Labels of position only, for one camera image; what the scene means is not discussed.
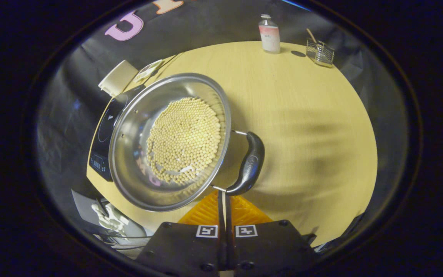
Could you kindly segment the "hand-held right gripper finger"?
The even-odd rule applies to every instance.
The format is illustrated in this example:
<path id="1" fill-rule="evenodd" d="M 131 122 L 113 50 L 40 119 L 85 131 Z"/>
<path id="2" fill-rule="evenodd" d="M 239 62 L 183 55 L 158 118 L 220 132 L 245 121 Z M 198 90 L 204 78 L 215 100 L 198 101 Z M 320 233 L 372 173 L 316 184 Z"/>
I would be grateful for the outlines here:
<path id="1" fill-rule="evenodd" d="M 210 193 L 178 223 L 163 222 L 136 261 L 157 275 L 219 275 L 226 268 L 223 194 Z"/>
<path id="2" fill-rule="evenodd" d="M 317 260 L 315 234 L 272 221 L 242 196 L 225 197 L 225 266 L 234 275 L 303 275 Z"/>

